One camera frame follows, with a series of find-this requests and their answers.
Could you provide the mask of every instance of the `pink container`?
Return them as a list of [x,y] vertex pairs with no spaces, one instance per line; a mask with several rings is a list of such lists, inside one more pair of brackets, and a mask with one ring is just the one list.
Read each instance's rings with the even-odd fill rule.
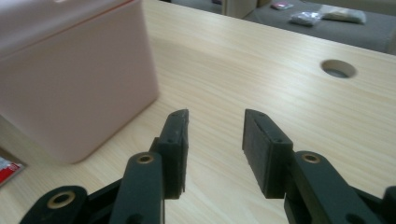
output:
[[140,0],[0,1],[0,114],[76,162],[158,96]]

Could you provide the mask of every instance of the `red package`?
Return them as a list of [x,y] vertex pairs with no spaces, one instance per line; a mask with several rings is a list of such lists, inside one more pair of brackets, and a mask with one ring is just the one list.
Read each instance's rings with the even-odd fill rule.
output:
[[23,169],[23,165],[0,157],[0,187]]

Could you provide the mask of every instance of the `metal screw hole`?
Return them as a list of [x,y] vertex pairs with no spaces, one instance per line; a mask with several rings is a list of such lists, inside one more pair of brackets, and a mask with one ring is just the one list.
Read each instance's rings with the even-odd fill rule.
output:
[[76,198],[75,192],[69,190],[55,194],[47,202],[47,207],[50,209],[58,209],[67,206]]
[[150,155],[143,155],[137,159],[139,163],[150,163],[152,161],[154,161],[154,158]]
[[304,154],[303,160],[311,163],[320,163],[320,158],[314,154]]

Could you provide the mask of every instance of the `wooden desk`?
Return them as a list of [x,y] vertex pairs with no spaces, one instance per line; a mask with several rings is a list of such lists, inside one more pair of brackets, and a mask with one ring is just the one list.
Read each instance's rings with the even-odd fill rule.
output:
[[[28,163],[0,189],[0,223],[16,223],[51,189],[91,193],[121,178],[128,158],[147,151],[181,108],[191,113],[187,188],[166,202],[166,223],[288,223],[241,149],[245,108],[267,113],[294,150],[322,154],[350,185],[382,197],[396,184],[396,57],[154,0],[145,11],[160,98],[73,165],[0,119],[0,146]],[[328,59],[357,75],[327,75],[320,64]]]

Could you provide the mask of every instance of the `plastic bag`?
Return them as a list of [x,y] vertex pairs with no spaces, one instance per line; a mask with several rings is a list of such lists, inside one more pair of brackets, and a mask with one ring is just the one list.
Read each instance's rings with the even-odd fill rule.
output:
[[319,13],[323,15],[323,20],[349,21],[359,24],[364,24],[367,21],[366,14],[363,11],[355,9],[324,5],[320,8]]
[[298,12],[290,16],[290,22],[303,26],[314,26],[321,20],[322,15],[318,12]]

